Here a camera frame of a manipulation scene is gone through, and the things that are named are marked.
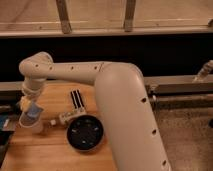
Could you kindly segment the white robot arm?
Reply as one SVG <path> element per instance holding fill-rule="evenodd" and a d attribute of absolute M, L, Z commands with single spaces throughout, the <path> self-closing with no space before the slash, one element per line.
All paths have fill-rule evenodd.
<path fill-rule="evenodd" d="M 48 78 L 92 85 L 118 171 L 172 171 L 136 65 L 55 63 L 48 53 L 38 52 L 19 63 L 19 72 L 24 76 L 22 91 L 29 99 L 39 97 Z"/>

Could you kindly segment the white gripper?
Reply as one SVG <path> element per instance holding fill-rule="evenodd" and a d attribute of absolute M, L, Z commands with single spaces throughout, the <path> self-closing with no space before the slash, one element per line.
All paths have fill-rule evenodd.
<path fill-rule="evenodd" d="M 29 100 L 37 100 L 44 89 L 44 84 L 45 79 L 25 78 L 22 83 L 22 93 Z M 29 100 L 25 96 L 22 96 L 20 99 L 20 109 L 22 111 L 27 111 L 29 108 Z M 37 101 L 35 101 L 35 105 L 39 110 L 44 110 L 42 105 L 40 105 Z"/>

